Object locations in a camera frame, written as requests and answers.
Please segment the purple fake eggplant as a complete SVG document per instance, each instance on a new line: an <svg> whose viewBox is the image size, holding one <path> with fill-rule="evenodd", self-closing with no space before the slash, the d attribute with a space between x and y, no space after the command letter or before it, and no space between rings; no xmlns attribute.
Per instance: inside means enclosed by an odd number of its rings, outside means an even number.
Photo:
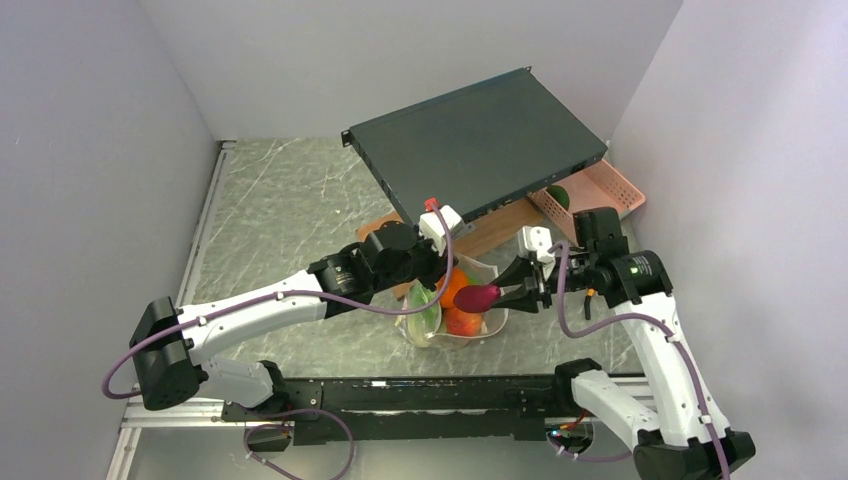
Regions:
<svg viewBox="0 0 848 480"><path fill-rule="evenodd" d="M467 285L454 295L453 305L466 313L482 314L494 308L501 295L501 289L496 285Z"/></svg>

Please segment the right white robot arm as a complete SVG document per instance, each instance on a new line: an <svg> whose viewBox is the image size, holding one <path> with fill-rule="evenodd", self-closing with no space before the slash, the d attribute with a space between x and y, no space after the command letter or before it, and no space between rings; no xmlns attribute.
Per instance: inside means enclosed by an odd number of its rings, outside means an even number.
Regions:
<svg viewBox="0 0 848 480"><path fill-rule="evenodd" d="M527 313L555 308L572 339L622 326L655 406L627 393L591 359L556 367L553 406L600 420L627 446L642 479L729 478L756 447L749 433L731 427L702 379L662 261L631 249L611 207L578 212L575 232L571 247L554 242L544 227L521 228L517 258L494 282L511 290L494 305Z"/></svg>

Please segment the orange fake fruit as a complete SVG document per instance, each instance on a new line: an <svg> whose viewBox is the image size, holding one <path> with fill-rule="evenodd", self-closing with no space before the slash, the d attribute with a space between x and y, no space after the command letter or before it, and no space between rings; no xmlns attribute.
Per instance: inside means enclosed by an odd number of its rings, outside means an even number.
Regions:
<svg viewBox="0 0 848 480"><path fill-rule="evenodd" d="M457 293L462 288L471 284L467 274L459 267L453 267L451 269L448 282L446 282L447 277L448 275L445 275L437 282L437 287L442 290L439 304L443 309L454 308L454 298Z"/></svg>

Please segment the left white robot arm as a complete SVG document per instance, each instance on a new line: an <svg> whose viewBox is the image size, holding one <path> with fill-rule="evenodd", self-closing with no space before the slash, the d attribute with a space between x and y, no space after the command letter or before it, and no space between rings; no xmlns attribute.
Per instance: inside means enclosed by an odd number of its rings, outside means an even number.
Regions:
<svg viewBox="0 0 848 480"><path fill-rule="evenodd" d="M177 307L150 302L129 342L143 405L150 411L206 396L272 420L287 406L279 367L241 362L220 352L271 331L330 319L352 310L383 315L372 305L384 290L418 280L434 285L452 258L451 231L428 215L421 224L387 222L362 242L344 247L292 276L235 297Z"/></svg>

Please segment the red orange fake peach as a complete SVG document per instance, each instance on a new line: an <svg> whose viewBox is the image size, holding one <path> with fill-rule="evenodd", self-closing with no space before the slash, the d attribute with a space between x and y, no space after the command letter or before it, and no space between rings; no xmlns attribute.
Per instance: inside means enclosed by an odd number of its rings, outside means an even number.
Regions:
<svg viewBox="0 0 848 480"><path fill-rule="evenodd" d="M462 337L477 336L484 323L482 314L464 312L458 308L445 309L442 319L448 334Z"/></svg>

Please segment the clear zip top bag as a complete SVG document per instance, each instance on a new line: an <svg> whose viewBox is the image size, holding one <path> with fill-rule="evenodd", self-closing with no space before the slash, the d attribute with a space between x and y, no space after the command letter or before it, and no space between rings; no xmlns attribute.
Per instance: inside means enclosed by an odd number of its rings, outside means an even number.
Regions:
<svg viewBox="0 0 848 480"><path fill-rule="evenodd" d="M422 312L399 315L395 328L419 348L456 349L497 335L507 325L506 310L468 313L458 309L452 300L461 287L486 284L498 274L496 266L460 255L442 300Z"/></svg>

